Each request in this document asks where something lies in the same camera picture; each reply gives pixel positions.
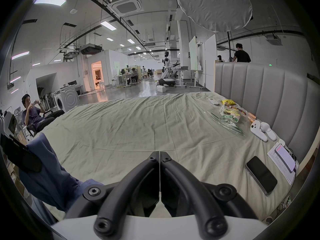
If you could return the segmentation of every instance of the white robot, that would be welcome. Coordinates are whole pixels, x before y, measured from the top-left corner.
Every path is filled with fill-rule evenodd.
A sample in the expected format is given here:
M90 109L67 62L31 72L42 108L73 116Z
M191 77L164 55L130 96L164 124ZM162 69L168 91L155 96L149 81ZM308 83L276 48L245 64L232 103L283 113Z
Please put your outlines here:
M175 67L177 65L170 66L170 59L168 58L169 52L166 51L164 53L164 59L162 60L164 64L164 72L161 75L161 78L159 79L159 85L164 86L175 86L176 80L174 78L166 78L167 74L169 73L170 69L172 67Z

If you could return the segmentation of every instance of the white box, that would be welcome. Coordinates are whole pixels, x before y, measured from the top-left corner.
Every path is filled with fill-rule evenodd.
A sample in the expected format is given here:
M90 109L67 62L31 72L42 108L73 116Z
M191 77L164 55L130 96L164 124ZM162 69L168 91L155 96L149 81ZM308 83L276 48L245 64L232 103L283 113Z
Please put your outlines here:
M158 85L157 86L157 90L158 90L158 92L164 93L166 91L166 88L164 86L162 86L162 85Z

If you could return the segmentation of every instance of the gray headboard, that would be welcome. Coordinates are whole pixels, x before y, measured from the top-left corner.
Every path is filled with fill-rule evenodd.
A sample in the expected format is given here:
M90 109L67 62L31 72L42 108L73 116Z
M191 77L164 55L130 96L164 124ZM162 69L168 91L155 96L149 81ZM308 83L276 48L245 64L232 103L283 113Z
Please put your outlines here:
M320 86L274 66L217 62L214 91L267 122L301 162L320 125Z

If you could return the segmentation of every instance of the phone screen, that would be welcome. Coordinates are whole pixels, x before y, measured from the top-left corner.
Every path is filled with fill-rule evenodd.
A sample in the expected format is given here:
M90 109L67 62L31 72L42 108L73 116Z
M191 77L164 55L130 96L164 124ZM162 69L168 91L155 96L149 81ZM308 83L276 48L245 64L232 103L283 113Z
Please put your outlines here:
M281 158L282 162L284 162L284 165L288 168L288 170L292 172L294 170L294 167L296 166L296 162L288 153L288 151L284 148L284 146L279 144L275 148L275 152Z
M269 169L261 162L261 160L254 156L247 162L247 168L253 174L253 178L257 181L258 185L266 195L269 195L277 185L277 179L272 175Z

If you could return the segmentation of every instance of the wrinkled beige sheet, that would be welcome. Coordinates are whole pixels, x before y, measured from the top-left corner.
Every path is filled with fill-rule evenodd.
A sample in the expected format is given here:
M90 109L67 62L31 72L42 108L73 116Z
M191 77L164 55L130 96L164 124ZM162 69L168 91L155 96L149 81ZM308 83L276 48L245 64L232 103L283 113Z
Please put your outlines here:
M224 129L205 113L218 109L208 98L223 99L212 92L194 92L78 106L43 132L62 166L81 181L118 182L152 151L162 150L202 182L235 186L263 220L290 190L267 155L275 142L265 143L253 135L245 117L239 126L246 137ZM268 197L245 169L254 156L278 180ZM58 219L63 217L50 210Z

